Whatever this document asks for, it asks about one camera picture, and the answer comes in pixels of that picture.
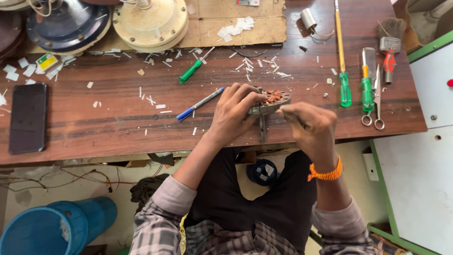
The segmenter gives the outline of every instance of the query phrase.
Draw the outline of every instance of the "red brush handle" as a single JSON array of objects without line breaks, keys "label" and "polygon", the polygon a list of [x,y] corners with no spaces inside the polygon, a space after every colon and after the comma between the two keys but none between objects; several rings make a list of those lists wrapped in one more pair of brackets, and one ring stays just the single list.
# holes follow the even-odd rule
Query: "red brush handle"
[{"label": "red brush handle", "polygon": [[382,53],[386,56],[384,60],[385,81],[388,85],[393,82],[393,69],[395,69],[395,50],[383,50]]}]

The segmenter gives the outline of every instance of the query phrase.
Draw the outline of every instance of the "floor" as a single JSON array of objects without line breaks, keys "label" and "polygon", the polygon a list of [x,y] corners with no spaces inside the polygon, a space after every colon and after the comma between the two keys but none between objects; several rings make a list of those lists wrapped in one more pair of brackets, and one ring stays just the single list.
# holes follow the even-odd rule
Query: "floor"
[{"label": "floor", "polygon": [[[387,213],[378,183],[370,181],[365,171],[361,152],[367,146],[367,142],[351,142],[336,145],[336,149],[342,157],[345,169],[344,178],[348,189],[361,207],[365,220],[367,222],[381,222],[387,219]],[[278,155],[265,158],[271,160],[277,166],[277,169],[281,171],[286,156],[287,155]],[[169,169],[165,169],[164,167],[159,174],[173,173],[181,164],[182,161],[179,161],[174,167]],[[76,167],[68,170],[71,173],[80,176],[94,168],[105,173],[111,181],[117,181],[117,175],[119,175],[120,181],[135,182],[155,174],[159,168],[159,164],[152,162],[151,166],[143,168],[120,168],[118,172],[115,167],[105,165],[96,167]],[[245,198],[253,200],[267,191],[267,187],[259,186],[248,180],[245,175],[245,165],[236,166],[236,170],[241,192]],[[48,171],[48,168],[40,169],[39,173],[36,175],[41,176]],[[90,178],[105,181],[105,178],[101,175],[90,174],[89,176]],[[76,179],[76,177],[58,169],[47,174],[45,178],[43,183],[48,187],[59,186]],[[10,188],[18,190],[30,186],[35,185],[30,182],[20,182],[11,184]],[[115,255],[122,249],[121,245],[124,245],[125,243],[130,245],[131,243],[133,217],[135,210],[137,209],[137,204],[130,201],[129,189],[132,186],[133,185],[131,184],[120,184],[118,186],[114,184],[112,187],[113,192],[108,193],[105,184],[81,179],[62,187],[50,188],[48,191],[45,191],[42,188],[27,189],[20,192],[9,191],[5,210],[5,226],[16,215],[35,206],[43,206],[61,200],[76,201],[90,197],[106,196],[115,202],[118,216],[114,225],[94,240],[92,245],[108,244],[108,254]],[[306,246],[306,254],[318,254],[320,248],[321,247],[314,241],[309,239]]]}]

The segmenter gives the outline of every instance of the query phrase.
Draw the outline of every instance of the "cardboard sheet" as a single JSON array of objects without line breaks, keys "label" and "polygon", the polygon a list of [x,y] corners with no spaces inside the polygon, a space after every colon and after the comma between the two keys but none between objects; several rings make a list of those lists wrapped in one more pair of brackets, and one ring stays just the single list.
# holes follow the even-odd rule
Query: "cardboard sheet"
[{"label": "cardboard sheet", "polygon": [[[282,43],[286,40],[286,18],[283,16],[284,0],[261,0],[260,6],[237,5],[235,0],[186,0],[195,13],[189,15],[189,29],[174,48],[208,47],[223,45],[249,45]],[[232,36],[233,40],[218,41],[217,32],[222,27],[235,25],[237,18],[250,16],[255,20],[251,30]],[[106,51],[112,48],[130,50],[123,40],[110,27],[107,34],[87,51]],[[16,54],[44,53],[45,51],[30,40],[19,47]]]}]

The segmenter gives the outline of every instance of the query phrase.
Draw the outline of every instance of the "green screwdriver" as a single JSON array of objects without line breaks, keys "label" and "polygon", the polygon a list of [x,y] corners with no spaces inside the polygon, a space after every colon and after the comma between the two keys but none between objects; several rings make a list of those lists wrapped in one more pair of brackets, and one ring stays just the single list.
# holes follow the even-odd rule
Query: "green screwdriver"
[{"label": "green screwdriver", "polygon": [[373,100],[373,93],[371,90],[371,79],[368,76],[368,65],[366,64],[366,56],[365,56],[365,49],[362,51],[362,58],[363,58],[363,78],[362,78],[362,108],[365,112],[371,112],[374,110],[374,100]]},{"label": "green screwdriver", "polygon": [[346,65],[344,63],[343,51],[343,37],[341,34],[340,10],[338,9],[338,0],[335,0],[335,21],[337,23],[337,38],[338,38],[338,53],[340,55],[340,69],[339,78],[341,82],[340,96],[341,105],[344,107],[351,106],[351,87],[349,87],[349,73],[346,72]]},{"label": "green screwdriver", "polygon": [[206,55],[204,55],[202,58],[200,59],[197,59],[195,61],[195,63],[193,63],[193,65],[191,67],[189,67],[178,79],[179,79],[179,82],[180,83],[183,83],[187,80],[187,78],[190,77],[190,75],[193,74],[193,72],[195,72],[195,70],[201,66],[201,63],[203,61],[203,59],[205,59],[207,57],[207,55],[214,49],[215,47],[212,47],[207,53]]}]

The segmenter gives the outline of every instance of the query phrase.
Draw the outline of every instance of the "blue pen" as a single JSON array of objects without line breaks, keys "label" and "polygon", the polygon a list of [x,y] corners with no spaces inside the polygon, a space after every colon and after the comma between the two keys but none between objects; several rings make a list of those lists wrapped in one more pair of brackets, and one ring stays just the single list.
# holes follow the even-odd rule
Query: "blue pen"
[{"label": "blue pen", "polygon": [[197,109],[198,107],[202,106],[207,101],[213,99],[215,96],[217,96],[218,94],[222,93],[224,90],[225,90],[224,88],[220,88],[220,89],[216,90],[214,93],[212,93],[209,96],[205,97],[203,100],[201,100],[200,102],[196,103],[194,106],[192,106],[191,108],[187,109],[182,114],[176,116],[176,118],[179,121],[182,121],[183,119],[187,118],[193,111],[195,111],[195,109]]}]

